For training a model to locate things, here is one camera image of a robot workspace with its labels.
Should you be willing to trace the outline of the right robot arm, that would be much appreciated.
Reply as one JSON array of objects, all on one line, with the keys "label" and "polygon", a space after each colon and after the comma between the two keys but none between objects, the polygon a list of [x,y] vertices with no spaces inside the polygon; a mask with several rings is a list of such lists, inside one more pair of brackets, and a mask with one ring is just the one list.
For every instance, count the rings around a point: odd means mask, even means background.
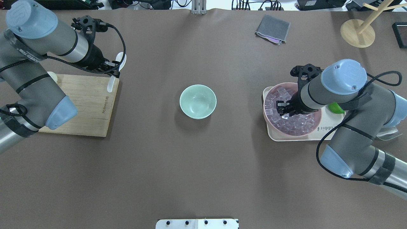
[{"label": "right robot arm", "polygon": [[397,126],[406,118],[406,99],[390,89],[380,77],[398,75],[388,71],[371,77],[362,65],[352,59],[336,61],[322,70],[312,64],[295,66],[290,75],[298,78],[298,91],[287,102],[278,101],[277,111],[289,116],[311,114],[337,103],[345,118],[328,132],[334,132],[322,155],[316,148],[318,164],[328,173],[347,181],[367,182],[406,199],[406,162],[372,145],[385,128]]}]

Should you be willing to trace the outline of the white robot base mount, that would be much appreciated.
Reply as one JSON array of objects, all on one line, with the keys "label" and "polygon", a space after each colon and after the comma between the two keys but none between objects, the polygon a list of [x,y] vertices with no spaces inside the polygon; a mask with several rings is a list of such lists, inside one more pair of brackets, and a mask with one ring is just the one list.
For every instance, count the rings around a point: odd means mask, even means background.
[{"label": "white robot base mount", "polygon": [[156,229],[239,229],[238,219],[161,219]]}]

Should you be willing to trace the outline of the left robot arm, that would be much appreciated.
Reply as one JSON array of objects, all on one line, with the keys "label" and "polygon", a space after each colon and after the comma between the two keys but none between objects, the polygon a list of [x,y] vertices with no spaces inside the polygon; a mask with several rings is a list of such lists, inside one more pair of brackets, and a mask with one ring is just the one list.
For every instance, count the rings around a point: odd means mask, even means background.
[{"label": "left robot arm", "polygon": [[97,32],[115,26],[90,16],[74,18],[71,25],[34,0],[18,0],[6,12],[1,33],[1,81],[20,100],[1,106],[1,153],[37,133],[57,129],[77,115],[70,98],[41,61],[52,59],[77,69],[108,74],[114,80],[126,59],[109,61],[93,43]]}]

